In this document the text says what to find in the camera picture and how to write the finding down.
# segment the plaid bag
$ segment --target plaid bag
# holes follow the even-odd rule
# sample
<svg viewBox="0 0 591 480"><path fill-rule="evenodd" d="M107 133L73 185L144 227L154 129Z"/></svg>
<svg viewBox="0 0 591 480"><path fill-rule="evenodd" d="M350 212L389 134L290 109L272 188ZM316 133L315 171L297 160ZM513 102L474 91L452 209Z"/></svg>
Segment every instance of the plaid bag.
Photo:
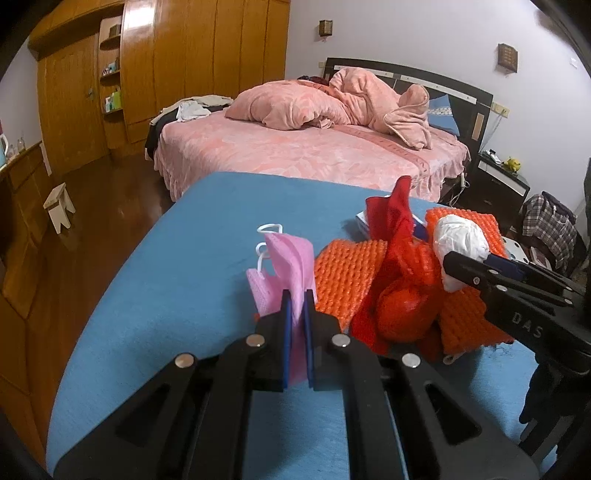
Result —
<svg viewBox="0 0 591 480"><path fill-rule="evenodd" d="M573 258L577 231L567 215L562 215L543 195L534 195L525 204L523 236L534 236L556 259L555 269L563 273Z"/></svg>

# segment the kettle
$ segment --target kettle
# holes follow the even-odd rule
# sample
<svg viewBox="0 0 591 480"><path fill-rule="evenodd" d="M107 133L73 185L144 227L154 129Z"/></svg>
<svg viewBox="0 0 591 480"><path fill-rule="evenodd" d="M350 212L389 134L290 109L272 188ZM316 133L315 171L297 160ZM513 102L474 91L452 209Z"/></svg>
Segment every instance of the kettle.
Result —
<svg viewBox="0 0 591 480"><path fill-rule="evenodd" d="M0 135L0 168L6 163L6 153L8 152L8 139L6 135Z"/></svg>

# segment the pink blanket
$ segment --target pink blanket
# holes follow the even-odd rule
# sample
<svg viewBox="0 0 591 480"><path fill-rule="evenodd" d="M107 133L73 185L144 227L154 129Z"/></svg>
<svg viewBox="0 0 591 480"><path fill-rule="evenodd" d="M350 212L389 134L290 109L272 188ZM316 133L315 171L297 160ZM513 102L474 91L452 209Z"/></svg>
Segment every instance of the pink blanket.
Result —
<svg viewBox="0 0 591 480"><path fill-rule="evenodd" d="M463 171L468 150L454 136L430 130L433 149L416 151L397 137L365 127L279 131L216 112L166 125L154 154L154 168L175 201L215 171L323 180L386 192L392 191L399 177L410 175L411 195L437 201L443 179Z"/></svg>
<svg viewBox="0 0 591 480"><path fill-rule="evenodd" d="M431 148L427 109L429 94L412 85L403 95L356 67L338 71L330 86L305 80L282 80L242 92L226 116L259 121L277 130L315 126L363 125L399 136L409 147Z"/></svg>

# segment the power cord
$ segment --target power cord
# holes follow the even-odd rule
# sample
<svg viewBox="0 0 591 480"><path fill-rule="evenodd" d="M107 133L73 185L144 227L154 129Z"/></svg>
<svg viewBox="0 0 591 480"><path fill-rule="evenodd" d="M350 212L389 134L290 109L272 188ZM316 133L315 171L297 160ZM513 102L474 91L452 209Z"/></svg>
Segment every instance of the power cord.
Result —
<svg viewBox="0 0 591 480"><path fill-rule="evenodd" d="M483 151L486 148L486 146L488 145L488 142L491 141L492 136L495 134L496 130L499 128L499 125L501 124L502 120L503 120L503 116L502 115L499 115L499 118L497 119L496 124L492 128L492 131L488 135L486 141L484 139L482 140L482 143L480 145L480 151Z"/></svg>
<svg viewBox="0 0 591 480"><path fill-rule="evenodd" d="M466 180L466 177L465 177L464 173L462 173L461 177L462 178L460 179L460 184L462 185L462 188L460 189L460 192L458 194L454 195L449 200L448 205L450 207L453 207L456 204L456 202L459 200L460 195L464 192L464 190L470 188L470 182Z"/></svg>

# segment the wooden floor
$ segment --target wooden floor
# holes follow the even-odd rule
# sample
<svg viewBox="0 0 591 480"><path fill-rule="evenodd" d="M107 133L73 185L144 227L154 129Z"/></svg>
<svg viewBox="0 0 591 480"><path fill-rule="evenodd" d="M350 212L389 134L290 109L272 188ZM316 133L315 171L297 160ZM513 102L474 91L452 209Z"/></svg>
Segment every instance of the wooden floor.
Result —
<svg viewBox="0 0 591 480"><path fill-rule="evenodd" d="M105 158L64 179L76 207L72 228L50 225L47 259L28 319L27 369L43 446L59 382L90 314L115 274L172 205L160 175L143 155Z"/></svg>

